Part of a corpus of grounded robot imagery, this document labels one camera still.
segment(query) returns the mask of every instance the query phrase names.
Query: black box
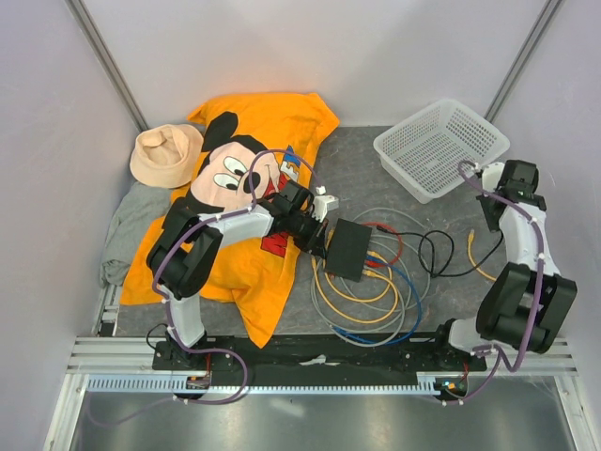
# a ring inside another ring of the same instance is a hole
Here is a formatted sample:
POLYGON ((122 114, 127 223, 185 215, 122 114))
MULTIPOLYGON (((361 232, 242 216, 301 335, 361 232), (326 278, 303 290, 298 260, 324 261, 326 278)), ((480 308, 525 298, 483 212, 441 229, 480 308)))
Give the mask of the black box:
POLYGON ((359 282, 371 237, 371 227, 339 219, 328 248, 326 272, 359 282))

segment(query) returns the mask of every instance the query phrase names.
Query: metal frame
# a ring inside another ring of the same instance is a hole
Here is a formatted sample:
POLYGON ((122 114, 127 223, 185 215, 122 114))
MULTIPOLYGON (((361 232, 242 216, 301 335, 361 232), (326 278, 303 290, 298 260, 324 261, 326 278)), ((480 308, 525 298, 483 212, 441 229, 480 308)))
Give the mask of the metal frame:
MULTIPOLYGON (((156 344, 161 338, 152 337, 151 344, 156 344)), ((515 357, 515 350, 507 350, 510 359, 515 357)), ((69 449, 76 430, 77 420, 83 406, 85 391, 123 391, 147 393, 157 390, 153 383, 164 381, 165 378, 174 381, 183 375, 174 375, 170 371, 155 371, 152 369, 154 351, 146 344, 144 338, 116 338, 116 337, 79 337, 75 341, 67 375, 63 382, 60 397, 56 404, 53 422, 47 436, 44 450, 69 449), (116 385, 107 383, 114 381, 121 384, 122 390, 116 385), (139 381, 137 388, 132 388, 131 382, 139 381)), ((491 356, 487 360, 490 367, 494 360, 491 356)), ((205 376, 205 371, 186 372, 185 376, 205 376)), ((429 390, 430 383, 435 378, 448 378, 460 376, 460 374, 448 372, 417 373, 419 387, 429 390)), ((511 374, 506 370, 500 370, 496 377, 530 380, 533 377, 554 377, 560 394, 562 408, 567 419, 574 443, 578 451, 601 451, 597 441, 594 422, 590 416, 590 410, 585 402, 580 378, 576 365, 565 339, 558 338, 548 353, 540 355, 528 353, 519 373, 511 374)), ((423 395, 419 390, 406 390, 403 387, 369 387, 364 390, 347 390, 348 387, 332 387, 332 390, 318 390, 319 393, 331 394, 380 394, 390 395, 423 395)), ((225 387, 222 391, 230 393, 235 387, 225 387)), ((302 388, 299 391, 287 389, 266 389, 257 387, 253 393, 287 393, 304 394, 302 388)))
POLYGON ((42 448, 44 451, 63 451, 71 447, 77 420, 84 404, 85 389, 88 377, 86 374, 67 374, 63 380, 54 416, 46 443, 42 448))
POLYGON ((138 128, 138 131, 143 132, 144 130, 148 130, 148 124, 144 119, 144 115, 135 101, 135 98, 131 94, 130 88, 125 82, 125 78, 123 78, 119 67, 111 56, 111 53, 109 52, 106 43, 104 43, 102 35, 92 20, 92 17, 85 7, 83 0, 66 0, 66 2, 69 6, 69 9, 73 13, 75 20, 78 22, 80 28, 84 32, 90 47, 92 47, 92 50, 100 61, 102 68, 106 72, 106 75, 111 80, 116 93, 119 95, 121 100, 123 100, 123 103, 128 109, 131 119, 138 128))
POLYGON ((536 50, 536 47, 540 43, 541 38, 545 34, 545 31, 547 31, 549 24, 557 14, 562 3, 563 0, 547 0, 545 2, 545 5, 536 18, 536 22, 534 22, 530 33, 522 44, 521 49, 519 49, 516 59, 512 63, 511 68, 509 68, 507 75, 505 75, 505 78, 503 79, 495 98, 490 103, 488 111, 486 111, 485 119, 488 122, 494 122, 499 115, 499 111, 516 86, 519 76, 532 57, 534 50, 536 50))
POLYGON ((599 450, 598 434, 586 404, 586 394, 580 378, 556 377, 563 413, 572 432, 577 451, 599 450))

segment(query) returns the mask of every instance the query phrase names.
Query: cartoon print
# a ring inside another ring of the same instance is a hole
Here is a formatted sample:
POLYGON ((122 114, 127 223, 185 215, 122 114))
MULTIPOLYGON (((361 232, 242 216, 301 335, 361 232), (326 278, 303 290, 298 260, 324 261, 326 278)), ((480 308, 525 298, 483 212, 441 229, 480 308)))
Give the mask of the cartoon print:
MULTIPOLYGON (((238 115, 224 112, 207 127, 201 152, 208 156, 198 170, 186 195, 191 208, 198 213, 238 210, 249 205, 251 181, 256 197, 279 192, 289 179, 299 177, 299 160, 285 155, 280 166, 274 154, 262 156, 254 165, 257 153, 267 148, 248 134, 235 134, 238 115)), ((277 234, 262 240, 261 249, 279 257, 285 256, 287 234, 277 234)))

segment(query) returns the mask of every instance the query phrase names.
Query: orange t-shirt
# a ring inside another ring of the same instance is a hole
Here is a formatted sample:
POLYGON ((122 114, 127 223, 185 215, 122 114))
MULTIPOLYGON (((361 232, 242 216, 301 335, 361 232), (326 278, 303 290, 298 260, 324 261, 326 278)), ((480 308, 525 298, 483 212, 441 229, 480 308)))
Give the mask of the orange t-shirt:
MULTIPOLYGON (((190 114, 207 126, 192 185, 175 190, 172 201, 192 191, 198 213, 243 208, 250 204, 249 178, 257 197, 280 191, 293 179, 309 185, 310 171, 294 156, 268 154, 249 174, 250 162, 265 149, 288 149, 309 164, 319 145, 338 126, 338 118, 317 94, 267 93, 216 98, 190 114)), ((148 229, 125 279, 121 303, 158 303, 152 291, 148 252, 162 233, 163 218, 148 229)), ((200 294, 239 308, 249 337, 258 347, 267 344, 284 310, 294 283, 300 250, 292 238, 277 234, 238 242, 219 251, 200 294)))

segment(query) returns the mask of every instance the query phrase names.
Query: black cable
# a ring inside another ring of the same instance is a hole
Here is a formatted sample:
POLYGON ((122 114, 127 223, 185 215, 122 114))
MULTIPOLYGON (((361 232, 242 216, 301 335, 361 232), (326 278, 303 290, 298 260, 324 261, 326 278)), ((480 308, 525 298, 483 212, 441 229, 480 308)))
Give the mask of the black cable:
POLYGON ((157 330, 157 328, 158 328, 158 327, 160 327, 160 326, 169 327, 169 326, 168 326, 167 324, 165 324, 164 322, 160 322, 159 324, 157 324, 156 326, 154 326, 152 329, 150 329, 150 330, 148 331, 148 333, 146 334, 146 344, 147 344, 147 345, 149 345, 149 346, 150 346, 152 349, 154 349, 154 350, 157 350, 157 348, 156 348, 156 347, 154 347, 154 346, 152 346, 152 345, 150 344, 150 340, 149 340, 149 338, 150 338, 150 334, 152 334, 154 331, 156 331, 156 330, 157 330))
POLYGON ((501 232, 501 236, 500 236, 497 244, 495 244, 495 246, 490 250, 490 252, 488 252, 488 254, 486 254, 484 256, 484 258, 482 258, 482 260, 480 260, 478 263, 476 263, 475 266, 472 266, 471 268, 469 268, 468 270, 463 271, 463 272, 458 272, 458 273, 454 273, 454 274, 445 274, 444 272, 451 264, 451 261, 453 260, 453 256, 455 254, 455 241, 453 240, 453 237, 451 237, 451 235, 449 235, 448 233, 443 232, 442 230, 430 230, 429 232, 426 232, 424 234, 415 233, 415 232, 394 233, 391 230, 388 230, 380 225, 377 226, 377 229, 380 232, 388 233, 390 235, 420 237, 420 243, 418 244, 418 248, 417 248, 418 260, 420 262, 420 265, 424 269, 424 271, 426 271, 428 274, 430 274, 430 277, 432 277, 433 279, 435 279, 437 277, 461 277, 461 276, 464 276, 471 272, 476 271, 490 258, 490 256, 492 256, 495 253, 495 251, 497 249, 499 249, 499 246, 501 246, 501 244, 503 243, 503 238, 504 238, 503 232, 501 232), (443 235, 445 238, 447 238, 449 240, 449 242, 451 244, 451 252, 449 253, 449 256, 447 257, 446 261, 444 262, 444 264, 442 265, 442 267, 440 268, 439 271, 435 271, 436 247, 434 246, 434 242, 429 238, 432 234, 435 234, 435 233, 443 235), (425 266, 424 256, 423 256, 424 243, 426 241, 430 244, 430 247, 432 249, 432 257, 430 259, 430 267, 429 268, 427 266, 425 266))

